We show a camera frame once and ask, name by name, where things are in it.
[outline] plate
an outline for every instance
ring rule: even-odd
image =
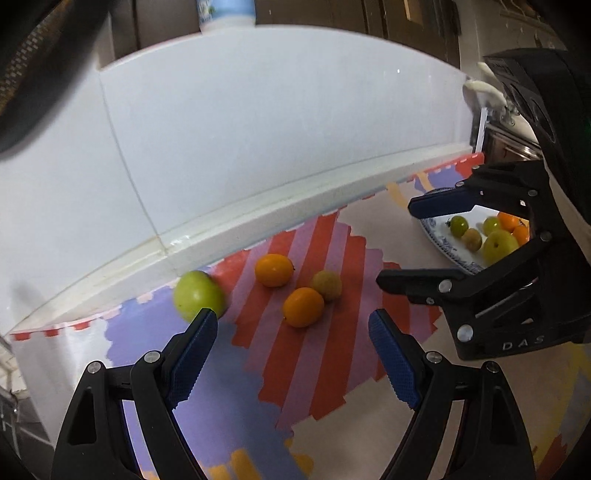
[[[442,192],[443,190],[451,190],[449,188],[435,189],[429,193]],[[476,205],[470,212],[453,213],[451,215],[442,215],[439,217],[431,217],[420,219],[421,225],[425,233],[430,238],[431,242],[439,249],[439,251],[454,262],[463,271],[475,275],[486,268],[484,257],[480,249],[478,252],[470,252],[459,238],[455,238],[446,225],[446,222],[455,215],[462,215],[471,228],[476,228],[482,234],[482,222],[487,217],[496,216],[498,210],[493,210],[480,205]]]

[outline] orange fruit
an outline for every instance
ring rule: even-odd
[[[519,217],[510,215],[509,213],[499,212],[496,216],[501,223],[501,228],[512,232],[517,225],[519,225]]]
[[[324,310],[324,299],[310,287],[298,288],[291,292],[283,303],[283,317],[292,327],[307,327],[320,320]]]
[[[294,264],[285,255],[267,254],[258,259],[255,277],[266,287],[282,287],[291,280]]]
[[[530,229],[524,225],[517,225],[512,235],[520,247],[530,241]]]

